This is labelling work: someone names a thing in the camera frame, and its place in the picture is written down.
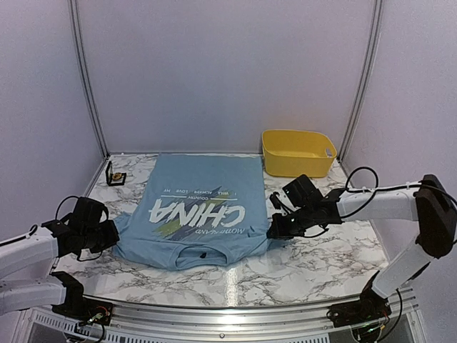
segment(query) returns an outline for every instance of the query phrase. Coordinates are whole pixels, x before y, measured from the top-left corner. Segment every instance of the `marble table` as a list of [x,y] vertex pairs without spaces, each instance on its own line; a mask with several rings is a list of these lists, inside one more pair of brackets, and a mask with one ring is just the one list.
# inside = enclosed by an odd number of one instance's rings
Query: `marble table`
[[[249,158],[247,154],[237,154]],[[156,163],[156,154],[111,156],[114,171],[126,172],[122,187],[108,187],[102,174],[90,197],[105,203],[110,217],[132,213]],[[268,196],[289,178],[263,174],[268,214],[274,208]],[[326,194],[342,187],[346,177],[335,161],[328,176],[314,179]],[[198,307],[287,305],[360,293],[386,257],[369,222],[331,225],[323,236],[295,238],[263,256],[242,259],[229,267],[197,267],[180,272],[154,269],[114,257],[110,251],[90,262],[60,258],[55,270],[76,277],[87,295],[112,300]]]

